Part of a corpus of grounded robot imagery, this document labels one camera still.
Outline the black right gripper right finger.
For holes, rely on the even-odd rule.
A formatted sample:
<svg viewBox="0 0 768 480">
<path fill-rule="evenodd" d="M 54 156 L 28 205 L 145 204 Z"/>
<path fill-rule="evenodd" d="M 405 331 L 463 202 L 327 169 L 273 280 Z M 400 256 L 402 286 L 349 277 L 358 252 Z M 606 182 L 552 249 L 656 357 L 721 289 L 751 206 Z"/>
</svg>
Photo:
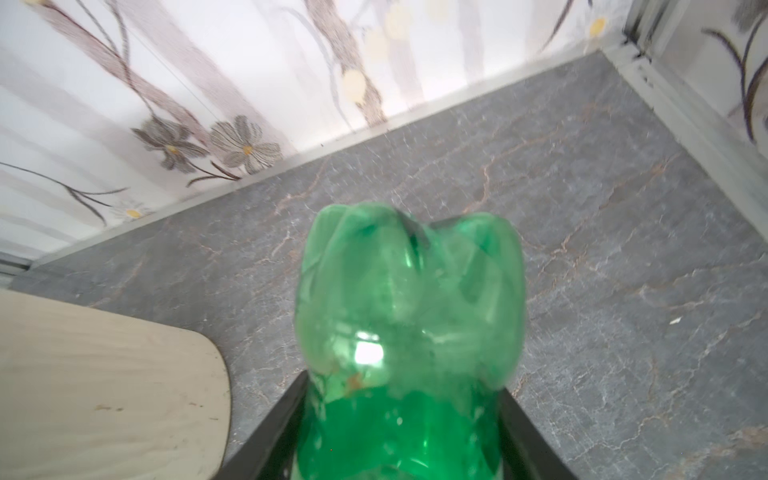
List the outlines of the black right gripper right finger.
<svg viewBox="0 0 768 480">
<path fill-rule="evenodd" d="M 500 392 L 500 451 L 505 480 L 577 480 L 506 389 Z"/>
</svg>

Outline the green bottle yellow cap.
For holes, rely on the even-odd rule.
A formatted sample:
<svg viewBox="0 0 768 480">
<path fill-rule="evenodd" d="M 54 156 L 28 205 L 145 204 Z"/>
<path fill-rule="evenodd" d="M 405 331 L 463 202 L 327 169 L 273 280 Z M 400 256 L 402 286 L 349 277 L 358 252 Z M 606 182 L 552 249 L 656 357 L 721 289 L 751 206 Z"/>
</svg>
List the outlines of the green bottle yellow cap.
<svg viewBox="0 0 768 480">
<path fill-rule="evenodd" d="M 309 374 L 296 479 L 499 479 L 499 395 L 522 352 L 517 231 L 330 205 L 303 254 L 294 328 Z"/>
</svg>

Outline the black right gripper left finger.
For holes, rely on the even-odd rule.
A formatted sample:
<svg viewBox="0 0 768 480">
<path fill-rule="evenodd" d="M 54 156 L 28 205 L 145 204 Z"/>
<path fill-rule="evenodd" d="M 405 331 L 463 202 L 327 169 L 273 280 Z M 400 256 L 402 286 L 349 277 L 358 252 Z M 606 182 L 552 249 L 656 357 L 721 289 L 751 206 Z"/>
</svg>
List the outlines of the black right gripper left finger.
<svg viewBox="0 0 768 480">
<path fill-rule="evenodd" d="M 308 384 L 304 370 L 214 480 L 291 478 Z"/>
</svg>

